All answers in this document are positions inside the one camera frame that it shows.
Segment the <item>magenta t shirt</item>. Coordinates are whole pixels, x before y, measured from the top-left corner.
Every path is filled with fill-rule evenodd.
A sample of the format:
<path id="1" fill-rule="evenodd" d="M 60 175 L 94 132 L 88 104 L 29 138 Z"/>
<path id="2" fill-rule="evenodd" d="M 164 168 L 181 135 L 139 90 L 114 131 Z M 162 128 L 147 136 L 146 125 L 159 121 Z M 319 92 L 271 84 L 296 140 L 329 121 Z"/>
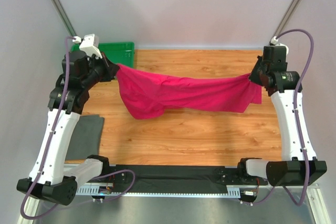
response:
<path id="1" fill-rule="evenodd" d="M 119 65 L 121 99 L 137 120 L 161 116 L 167 109 L 243 113 L 262 103 L 261 86 L 248 74 L 233 78 L 195 79 L 150 73 Z"/>

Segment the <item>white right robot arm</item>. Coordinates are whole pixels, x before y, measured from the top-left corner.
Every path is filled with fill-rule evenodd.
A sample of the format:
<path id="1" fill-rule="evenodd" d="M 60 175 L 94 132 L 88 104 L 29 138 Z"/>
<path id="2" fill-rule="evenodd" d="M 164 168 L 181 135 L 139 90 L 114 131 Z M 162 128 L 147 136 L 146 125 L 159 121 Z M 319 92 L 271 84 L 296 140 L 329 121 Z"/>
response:
<path id="1" fill-rule="evenodd" d="M 243 184 L 260 177 L 276 187 L 311 185 L 327 171 L 326 162 L 317 159 L 309 139 L 302 109 L 300 75 L 287 70 L 286 56 L 286 46 L 265 46 L 250 73 L 249 80 L 266 89 L 276 110 L 281 160 L 242 158 L 236 177 Z"/>

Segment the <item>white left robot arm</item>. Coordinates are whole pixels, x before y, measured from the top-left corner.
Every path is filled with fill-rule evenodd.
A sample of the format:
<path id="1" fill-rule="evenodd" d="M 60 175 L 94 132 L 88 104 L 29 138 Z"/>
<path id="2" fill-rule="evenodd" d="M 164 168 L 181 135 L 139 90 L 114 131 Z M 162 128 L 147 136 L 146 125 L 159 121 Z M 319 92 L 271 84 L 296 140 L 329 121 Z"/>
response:
<path id="1" fill-rule="evenodd" d="M 104 53 L 89 55 L 76 50 L 65 55 L 62 68 L 49 95 L 47 127 L 37 160 L 28 177 L 18 180 L 16 189 L 33 198 L 67 206 L 86 182 L 95 179 L 104 183 L 110 178 L 106 157 L 89 155 L 69 171 L 64 170 L 64 162 L 89 90 L 99 82 L 113 80 L 119 66 Z"/>

